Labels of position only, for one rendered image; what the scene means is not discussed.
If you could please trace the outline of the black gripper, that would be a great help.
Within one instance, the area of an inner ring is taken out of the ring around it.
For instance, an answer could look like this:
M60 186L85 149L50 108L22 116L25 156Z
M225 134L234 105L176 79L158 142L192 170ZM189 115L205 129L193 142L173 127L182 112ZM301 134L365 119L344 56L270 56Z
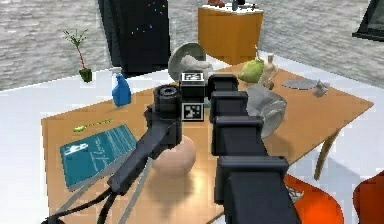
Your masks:
M152 159L158 158L164 150L181 142L181 92L179 87L170 84L156 87L153 90L153 99L154 102L144 112L147 122L146 133L136 143L136 148L131 151L120 168L108 180L109 188L113 193L107 197L97 224L105 224L117 195L125 195L139 176L140 179L133 195L118 221L118 224L126 224L149 175L153 164Z

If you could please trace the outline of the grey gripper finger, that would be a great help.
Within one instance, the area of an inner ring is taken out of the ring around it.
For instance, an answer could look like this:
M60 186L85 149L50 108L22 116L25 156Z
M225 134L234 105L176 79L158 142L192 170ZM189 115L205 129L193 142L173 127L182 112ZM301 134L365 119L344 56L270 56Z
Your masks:
M108 165L103 171L99 172L95 176L91 177L88 181L86 181L83 186L75 192L58 210L55 214L50 215L47 217L44 221L41 222L41 224L65 224L64 221L61 220L61 217L67 216L69 214L79 212L81 210L87 209L89 207L94 206L95 204L100 203L104 199L106 199L110 194L110 190L105 190L100 195L98 195L95 199L86 202L82 205L79 205L77 207L71 208L71 206L96 182L98 182L100 179L111 175L112 173L116 172L122 164L126 161L128 158L127 155L123 155L120 158L116 159L112 162L111 165Z

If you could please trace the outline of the beige round vase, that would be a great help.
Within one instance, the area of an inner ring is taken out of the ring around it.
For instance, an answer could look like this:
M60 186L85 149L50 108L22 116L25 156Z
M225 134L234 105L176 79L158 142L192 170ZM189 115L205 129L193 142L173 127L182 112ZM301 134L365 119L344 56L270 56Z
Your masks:
M178 178L187 175L196 161L194 142L183 135L181 142L171 149L164 150L153 161L153 169L158 175L168 178Z

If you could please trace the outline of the green spoon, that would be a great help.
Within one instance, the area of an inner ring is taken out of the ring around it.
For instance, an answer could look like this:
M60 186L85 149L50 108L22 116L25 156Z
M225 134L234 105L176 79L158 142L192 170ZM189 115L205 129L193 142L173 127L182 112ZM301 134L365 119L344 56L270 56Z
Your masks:
M102 120L102 121L95 122L95 123L90 123L90 124L86 124L86 125L80 125L80 126L77 126L77 127L73 128L73 132L74 133L79 133L79 132L84 131L85 129L87 129L90 126L106 124L106 123L109 123L109 122L112 122L112 121L113 121L113 119L106 119L106 120Z

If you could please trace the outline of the blue spray bottle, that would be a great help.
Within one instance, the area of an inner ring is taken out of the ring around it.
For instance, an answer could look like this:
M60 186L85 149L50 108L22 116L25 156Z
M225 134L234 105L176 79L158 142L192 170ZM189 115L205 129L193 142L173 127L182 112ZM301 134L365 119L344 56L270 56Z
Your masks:
M131 89L126 78L118 73L115 75L117 84L112 90L113 102L117 107L131 103Z

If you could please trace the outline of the house plant in green pot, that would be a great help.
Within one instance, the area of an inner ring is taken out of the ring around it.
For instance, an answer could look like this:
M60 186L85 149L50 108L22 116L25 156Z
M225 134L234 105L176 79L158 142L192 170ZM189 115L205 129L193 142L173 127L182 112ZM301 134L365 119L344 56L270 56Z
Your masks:
M64 39L69 41L78 52L81 62L81 69L79 70L79 75L85 83L89 83L92 81L92 70L86 67L83 54L80 50L80 45L87 39L87 37L85 36L86 32L87 29L83 31L79 31L78 29L76 29L73 33L69 32L68 30L63 31Z

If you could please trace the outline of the pale grey lump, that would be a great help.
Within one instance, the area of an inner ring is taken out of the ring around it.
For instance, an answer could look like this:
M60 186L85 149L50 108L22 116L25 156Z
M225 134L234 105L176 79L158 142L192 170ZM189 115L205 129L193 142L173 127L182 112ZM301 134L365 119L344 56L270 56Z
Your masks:
M214 71L213 66L209 62L199 61L191 55L184 56L180 61L180 66L183 72L202 71L205 79Z

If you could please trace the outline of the grey round bowl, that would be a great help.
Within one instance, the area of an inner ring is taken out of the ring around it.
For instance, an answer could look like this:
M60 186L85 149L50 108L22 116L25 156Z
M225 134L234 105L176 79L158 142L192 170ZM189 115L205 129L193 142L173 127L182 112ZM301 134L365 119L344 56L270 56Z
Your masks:
M168 61L168 73L174 81L181 80L183 71L180 66L180 61L186 55L191 55L199 61L207 61L206 53L198 43L188 42L176 48Z

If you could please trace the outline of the tall black cabinet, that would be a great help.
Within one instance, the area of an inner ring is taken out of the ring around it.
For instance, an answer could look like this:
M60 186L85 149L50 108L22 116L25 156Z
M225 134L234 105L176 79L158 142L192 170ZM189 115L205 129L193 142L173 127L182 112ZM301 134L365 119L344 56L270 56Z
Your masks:
M97 0L112 65L125 78L168 68L168 0Z

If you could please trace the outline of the green round fruit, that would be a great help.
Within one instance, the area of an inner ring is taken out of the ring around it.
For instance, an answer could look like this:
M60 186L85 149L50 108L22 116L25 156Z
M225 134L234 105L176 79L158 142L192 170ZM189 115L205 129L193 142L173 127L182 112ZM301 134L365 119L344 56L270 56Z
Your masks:
M258 59L246 62L238 74L238 78L247 83L257 83L263 73L264 63Z

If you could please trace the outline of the beige statue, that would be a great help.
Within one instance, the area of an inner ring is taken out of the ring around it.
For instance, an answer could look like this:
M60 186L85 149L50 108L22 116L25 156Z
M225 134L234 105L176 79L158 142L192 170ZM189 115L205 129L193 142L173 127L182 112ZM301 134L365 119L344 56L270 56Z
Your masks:
M274 87L273 78L279 72L279 67L274 62L274 54L269 53L267 58L258 57L258 60L263 63L263 72L258 83L265 88L272 90Z

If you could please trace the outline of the orange cupboard with white top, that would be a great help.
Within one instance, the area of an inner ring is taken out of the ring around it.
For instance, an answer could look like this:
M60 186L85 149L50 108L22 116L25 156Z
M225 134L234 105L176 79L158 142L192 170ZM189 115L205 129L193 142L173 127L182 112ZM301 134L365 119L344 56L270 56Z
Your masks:
M198 8L198 43L218 60L236 65L255 57L264 11L203 5Z

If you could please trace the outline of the brown wooden table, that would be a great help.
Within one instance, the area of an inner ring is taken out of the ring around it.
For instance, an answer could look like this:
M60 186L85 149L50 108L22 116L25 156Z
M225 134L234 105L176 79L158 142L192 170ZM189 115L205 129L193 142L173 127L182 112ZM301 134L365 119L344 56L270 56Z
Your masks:
M274 92L286 99L287 108L282 124L264 144L269 154L284 156L294 163L324 143L318 160L322 165L340 129L373 104L334 88L317 98L310 90L293 90L282 85L294 77L293 73L280 70L274 79ZM71 195L65 185L59 147L121 124L139 138L146 131L144 110L152 103L153 91L148 89L135 93L132 103L125 107L117 108L112 101L104 101L42 120L51 214ZM113 121L73 132L77 126L106 119ZM197 147L196 163L188 178L166 181L150 173L127 224L210 224L223 214L223 208L213 201L216 158L210 153L212 126L207 120L186 122L183 134Z

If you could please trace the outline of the flat grey plate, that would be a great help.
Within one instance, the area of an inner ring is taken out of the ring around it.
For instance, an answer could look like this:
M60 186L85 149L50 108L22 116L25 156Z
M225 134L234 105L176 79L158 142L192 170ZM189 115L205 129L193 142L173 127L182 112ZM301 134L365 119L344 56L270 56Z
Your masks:
M317 85L316 80L312 79L290 79L283 83L284 87L297 90L309 90L314 88Z

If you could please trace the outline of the black framed window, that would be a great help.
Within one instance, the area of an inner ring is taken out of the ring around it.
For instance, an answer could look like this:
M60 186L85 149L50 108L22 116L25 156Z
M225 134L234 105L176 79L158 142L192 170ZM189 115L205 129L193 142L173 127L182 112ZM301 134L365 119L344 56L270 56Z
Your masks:
M384 0L370 0L360 26L352 36L384 42Z

